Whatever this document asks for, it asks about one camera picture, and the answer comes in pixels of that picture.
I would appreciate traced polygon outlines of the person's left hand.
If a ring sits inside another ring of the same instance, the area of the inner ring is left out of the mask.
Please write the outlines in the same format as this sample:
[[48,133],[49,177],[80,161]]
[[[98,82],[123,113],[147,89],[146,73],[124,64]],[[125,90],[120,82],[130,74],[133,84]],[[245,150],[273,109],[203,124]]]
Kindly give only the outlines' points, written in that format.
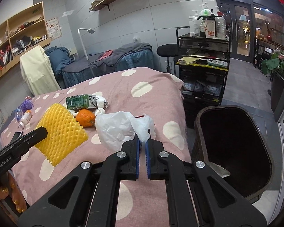
[[7,198],[10,196],[13,204],[15,205],[16,211],[19,213],[23,213],[27,210],[27,203],[25,198],[20,191],[16,180],[13,175],[8,172],[8,183],[4,183],[0,185],[0,200]]

